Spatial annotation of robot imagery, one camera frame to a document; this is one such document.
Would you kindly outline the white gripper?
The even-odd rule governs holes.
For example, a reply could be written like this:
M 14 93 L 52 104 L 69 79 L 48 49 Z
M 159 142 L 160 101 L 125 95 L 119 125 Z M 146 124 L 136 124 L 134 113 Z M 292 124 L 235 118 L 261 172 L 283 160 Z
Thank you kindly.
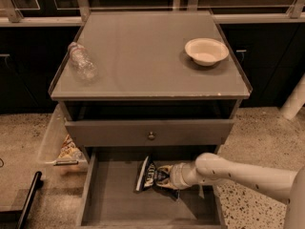
M 155 184 L 163 189 L 178 189 L 184 190 L 191 186 L 185 179 L 185 175 L 190 172 L 190 165 L 188 163 L 178 163 L 172 165 L 163 165 L 157 168 L 158 172 L 170 174 L 170 179 L 165 178 L 157 180 Z

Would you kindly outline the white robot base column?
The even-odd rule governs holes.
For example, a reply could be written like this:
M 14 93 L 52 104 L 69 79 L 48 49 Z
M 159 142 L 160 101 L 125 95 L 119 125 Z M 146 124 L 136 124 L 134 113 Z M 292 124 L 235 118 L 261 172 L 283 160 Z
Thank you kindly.
M 305 73 L 280 108 L 281 114 L 286 119 L 293 119 L 305 104 Z

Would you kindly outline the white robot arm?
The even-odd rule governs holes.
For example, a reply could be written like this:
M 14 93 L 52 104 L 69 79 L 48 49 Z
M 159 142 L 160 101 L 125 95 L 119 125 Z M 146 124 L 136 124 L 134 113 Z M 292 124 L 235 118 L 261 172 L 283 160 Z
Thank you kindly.
M 165 165 L 156 184 L 183 190 L 196 184 L 229 179 L 287 204 L 284 229 L 305 229 L 305 167 L 298 172 L 229 161 L 204 153 L 195 161 Z

